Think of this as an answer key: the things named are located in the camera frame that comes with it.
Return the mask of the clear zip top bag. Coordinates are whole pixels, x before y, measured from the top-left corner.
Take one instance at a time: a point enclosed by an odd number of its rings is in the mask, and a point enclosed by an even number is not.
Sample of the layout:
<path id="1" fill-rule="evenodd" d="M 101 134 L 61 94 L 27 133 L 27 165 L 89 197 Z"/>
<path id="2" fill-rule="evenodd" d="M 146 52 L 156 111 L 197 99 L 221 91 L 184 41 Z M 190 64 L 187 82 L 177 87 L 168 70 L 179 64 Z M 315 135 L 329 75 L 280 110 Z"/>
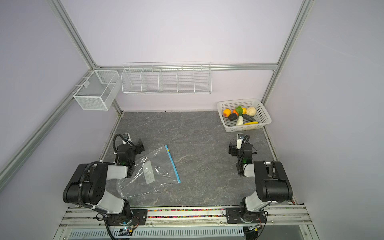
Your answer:
<path id="1" fill-rule="evenodd" d="M 181 180 L 176 165 L 165 145 L 140 158 L 133 175 L 118 181 L 117 190 L 123 199 L 131 199 L 158 193 L 165 187 L 179 183 Z"/>

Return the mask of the white plastic perforated basket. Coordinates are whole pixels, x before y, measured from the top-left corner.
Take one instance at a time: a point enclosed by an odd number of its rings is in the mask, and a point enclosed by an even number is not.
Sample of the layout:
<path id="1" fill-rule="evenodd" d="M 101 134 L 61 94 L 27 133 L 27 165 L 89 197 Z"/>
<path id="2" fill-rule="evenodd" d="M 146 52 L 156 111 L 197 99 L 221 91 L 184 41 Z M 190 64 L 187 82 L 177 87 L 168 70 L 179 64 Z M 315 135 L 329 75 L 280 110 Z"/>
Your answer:
<path id="1" fill-rule="evenodd" d="M 217 108 L 227 133 L 257 130 L 272 123 L 266 108 L 257 99 L 223 101 L 217 103 Z"/>

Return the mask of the black toy avocado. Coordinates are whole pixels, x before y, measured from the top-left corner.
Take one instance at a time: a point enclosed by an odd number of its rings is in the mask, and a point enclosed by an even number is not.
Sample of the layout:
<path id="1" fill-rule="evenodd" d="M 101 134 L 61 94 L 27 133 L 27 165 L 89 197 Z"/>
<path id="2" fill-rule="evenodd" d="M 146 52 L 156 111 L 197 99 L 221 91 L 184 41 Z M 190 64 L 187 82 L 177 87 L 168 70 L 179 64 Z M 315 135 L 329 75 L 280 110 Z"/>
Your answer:
<path id="1" fill-rule="evenodd" d="M 238 118 L 238 115 L 236 113 L 231 113 L 229 116 L 228 116 L 228 120 L 229 121 L 235 121 L 237 120 Z"/>

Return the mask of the orange yellow toy fruit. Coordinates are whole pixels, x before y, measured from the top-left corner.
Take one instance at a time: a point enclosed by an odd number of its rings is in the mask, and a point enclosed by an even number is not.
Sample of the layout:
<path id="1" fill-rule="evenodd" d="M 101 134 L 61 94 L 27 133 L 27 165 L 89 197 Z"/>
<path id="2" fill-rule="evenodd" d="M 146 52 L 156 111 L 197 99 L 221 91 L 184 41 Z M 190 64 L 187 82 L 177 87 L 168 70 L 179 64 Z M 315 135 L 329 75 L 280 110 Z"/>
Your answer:
<path id="1" fill-rule="evenodd" d="M 231 115 L 231 113 L 232 113 L 232 111 L 231 111 L 230 109 L 225 109 L 225 110 L 223 111 L 223 116 L 224 116 L 225 118 L 228 118 L 228 117 Z"/>

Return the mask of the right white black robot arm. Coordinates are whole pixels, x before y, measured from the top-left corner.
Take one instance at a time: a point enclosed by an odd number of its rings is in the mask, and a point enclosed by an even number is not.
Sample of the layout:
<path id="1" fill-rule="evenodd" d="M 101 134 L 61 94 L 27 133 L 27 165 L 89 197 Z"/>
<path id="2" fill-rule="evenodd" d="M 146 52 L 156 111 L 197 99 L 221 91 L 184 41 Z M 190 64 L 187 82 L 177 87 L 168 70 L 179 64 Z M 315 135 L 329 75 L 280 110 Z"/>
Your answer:
<path id="1" fill-rule="evenodd" d="M 290 201 L 293 189 L 281 162 L 254 161 L 256 149 L 249 142 L 250 135 L 237 134 L 235 144 L 229 144 L 229 154 L 238 159 L 237 172 L 240 177 L 253 178 L 256 190 L 243 198 L 239 204 L 239 216 L 226 211 L 231 221 L 239 219 L 244 223 L 264 223 L 267 220 L 265 207 Z"/>

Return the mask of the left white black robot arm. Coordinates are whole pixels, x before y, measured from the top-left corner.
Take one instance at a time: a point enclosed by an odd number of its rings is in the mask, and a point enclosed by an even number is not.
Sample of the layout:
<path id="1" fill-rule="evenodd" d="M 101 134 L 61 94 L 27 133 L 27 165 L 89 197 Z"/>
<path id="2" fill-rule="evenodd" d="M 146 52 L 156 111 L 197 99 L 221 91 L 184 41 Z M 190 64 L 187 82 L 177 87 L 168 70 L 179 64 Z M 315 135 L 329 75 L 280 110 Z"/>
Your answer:
<path id="1" fill-rule="evenodd" d="M 129 225 L 136 218 L 129 201 L 106 190 L 109 180 L 125 180 L 134 175 L 136 156 L 145 151 L 141 139 L 135 144 L 130 134 L 115 134 L 112 141 L 113 162 L 80 164 L 63 192 L 63 201 L 91 209 L 109 225 Z"/>

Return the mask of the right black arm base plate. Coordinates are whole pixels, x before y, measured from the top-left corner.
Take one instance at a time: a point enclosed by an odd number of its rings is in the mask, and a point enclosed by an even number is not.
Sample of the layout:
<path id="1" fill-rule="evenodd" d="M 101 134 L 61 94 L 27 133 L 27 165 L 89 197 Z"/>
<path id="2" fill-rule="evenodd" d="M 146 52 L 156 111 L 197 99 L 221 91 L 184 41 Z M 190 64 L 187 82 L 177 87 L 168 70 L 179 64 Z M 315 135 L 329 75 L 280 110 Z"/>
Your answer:
<path id="1" fill-rule="evenodd" d="M 225 208 L 223 213 L 228 224 L 264 224 L 267 222 L 265 211 L 249 212 L 240 207 Z"/>

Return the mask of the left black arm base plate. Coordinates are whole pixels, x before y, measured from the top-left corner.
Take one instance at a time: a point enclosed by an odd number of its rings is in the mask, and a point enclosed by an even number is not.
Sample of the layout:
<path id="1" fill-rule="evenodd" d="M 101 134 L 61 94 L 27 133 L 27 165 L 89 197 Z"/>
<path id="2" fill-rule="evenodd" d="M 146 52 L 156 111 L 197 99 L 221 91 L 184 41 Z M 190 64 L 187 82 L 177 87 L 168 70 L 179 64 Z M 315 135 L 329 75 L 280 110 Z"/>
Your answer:
<path id="1" fill-rule="evenodd" d="M 131 209 L 131 213 L 128 216 L 124 214 L 108 215 L 106 221 L 108 226 L 142 226 L 146 224 L 147 215 L 147 209 Z"/>

